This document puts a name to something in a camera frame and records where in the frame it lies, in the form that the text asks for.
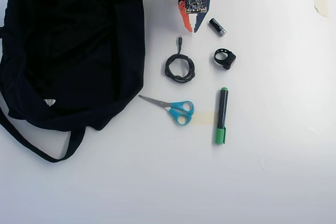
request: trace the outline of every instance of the black cable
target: black cable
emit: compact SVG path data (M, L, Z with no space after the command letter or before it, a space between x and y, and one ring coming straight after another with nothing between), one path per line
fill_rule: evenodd
M181 36L178 38L178 43L179 43L179 52L169 57L169 59L166 62L166 68L165 68L164 73L166 74L167 77L171 78L173 81L176 81L178 83L187 83L187 82L190 82L195 77L195 64L188 56L181 54L181 50L182 50L182 37ZM184 77L175 76L171 72L170 64L173 63L176 59L182 59L188 62L189 72L186 76Z

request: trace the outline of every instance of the green marker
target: green marker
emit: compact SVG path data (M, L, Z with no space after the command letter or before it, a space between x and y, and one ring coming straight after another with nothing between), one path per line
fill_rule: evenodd
M229 95L229 90L227 88L222 88L220 92L221 95L219 99L216 144L225 144L225 135L226 135L225 116L226 116L227 97Z

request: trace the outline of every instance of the blue scissors handle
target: blue scissors handle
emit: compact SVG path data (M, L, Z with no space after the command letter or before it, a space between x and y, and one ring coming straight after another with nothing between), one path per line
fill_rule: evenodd
M195 112L194 104L191 101L173 102L169 114L180 126L186 126L190 123L192 115Z
M193 115L195 112L194 104L191 101L173 102L171 108L180 110L186 113L187 115Z
M173 117L175 122L180 126L186 126L191 122L192 116L189 114L185 114L176 109L170 109L168 112Z

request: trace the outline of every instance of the scissor blade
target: scissor blade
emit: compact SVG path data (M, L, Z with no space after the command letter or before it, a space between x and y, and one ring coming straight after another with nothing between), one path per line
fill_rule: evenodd
M145 101L153 103L153 104L155 104L155 105L157 105L159 107L162 107L162 108L168 108L168 107L171 107L171 105L172 105L171 103L159 101L159 100L152 99L152 98L149 98L149 97L144 97L143 95L140 95L139 97L141 97Z

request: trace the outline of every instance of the white label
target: white label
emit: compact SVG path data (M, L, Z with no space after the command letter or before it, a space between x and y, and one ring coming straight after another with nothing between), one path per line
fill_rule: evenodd
M53 106L56 102L56 100L53 99L46 99L45 102L49 105L49 107Z

